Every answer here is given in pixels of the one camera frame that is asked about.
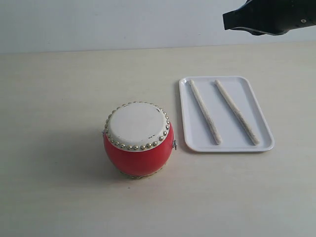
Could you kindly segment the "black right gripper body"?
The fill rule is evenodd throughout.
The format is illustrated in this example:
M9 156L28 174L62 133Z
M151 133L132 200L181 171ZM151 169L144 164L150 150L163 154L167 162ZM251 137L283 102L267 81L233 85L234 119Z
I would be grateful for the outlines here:
M258 17L249 32L256 36L280 36L290 30L316 25L316 2L314 0L248 0L252 7L252 20Z

